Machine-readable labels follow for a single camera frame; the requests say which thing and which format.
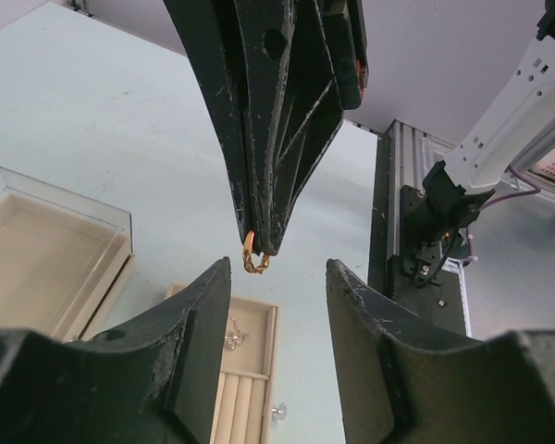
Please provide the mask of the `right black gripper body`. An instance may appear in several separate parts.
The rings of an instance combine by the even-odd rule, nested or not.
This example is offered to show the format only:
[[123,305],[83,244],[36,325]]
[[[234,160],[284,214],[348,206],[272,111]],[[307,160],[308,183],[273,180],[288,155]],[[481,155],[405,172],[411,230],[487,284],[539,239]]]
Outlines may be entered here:
[[369,79],[363,2],[326,0],[318,4],[341,106],[344,110],[357,109]]

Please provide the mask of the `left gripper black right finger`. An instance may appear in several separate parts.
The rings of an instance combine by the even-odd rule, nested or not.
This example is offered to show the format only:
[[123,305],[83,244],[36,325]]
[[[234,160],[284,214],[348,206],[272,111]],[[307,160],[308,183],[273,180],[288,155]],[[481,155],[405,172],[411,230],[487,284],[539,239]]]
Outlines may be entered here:
[[327,261],[327,311],[348,443],[488,443],[480,342],[437,327]]

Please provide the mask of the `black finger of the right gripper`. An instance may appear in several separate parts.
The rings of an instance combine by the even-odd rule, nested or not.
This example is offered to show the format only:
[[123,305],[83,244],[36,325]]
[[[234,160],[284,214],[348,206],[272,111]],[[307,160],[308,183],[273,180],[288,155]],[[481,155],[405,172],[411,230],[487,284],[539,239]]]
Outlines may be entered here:
[[251,230],[243,111],[248,87],[232,1],[164,3],[190,61],[222,151],[239,236]]
[[246,228],[253,251],[278,253],[293,205],[342,119],[316,1],[238,1],[247,103]]

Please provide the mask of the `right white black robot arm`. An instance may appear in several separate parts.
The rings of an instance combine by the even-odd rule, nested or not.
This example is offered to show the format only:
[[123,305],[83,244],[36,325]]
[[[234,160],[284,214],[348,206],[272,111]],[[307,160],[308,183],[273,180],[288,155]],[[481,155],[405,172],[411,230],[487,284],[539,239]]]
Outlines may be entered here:
[[[291,212],[368,83],[359,1],[168,1],[224,156],[244,269],[264,272]],[[555,1],[522,61],[402,220],[418,248],[453,243],[555,117]]]

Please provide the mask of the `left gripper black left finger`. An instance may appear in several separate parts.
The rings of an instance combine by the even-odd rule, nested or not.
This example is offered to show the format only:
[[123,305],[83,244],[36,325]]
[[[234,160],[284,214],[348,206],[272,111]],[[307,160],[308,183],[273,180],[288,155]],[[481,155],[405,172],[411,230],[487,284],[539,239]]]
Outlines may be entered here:
[[228,258],[177,294],[74,341],[76,443],[206,443],[231,290]]

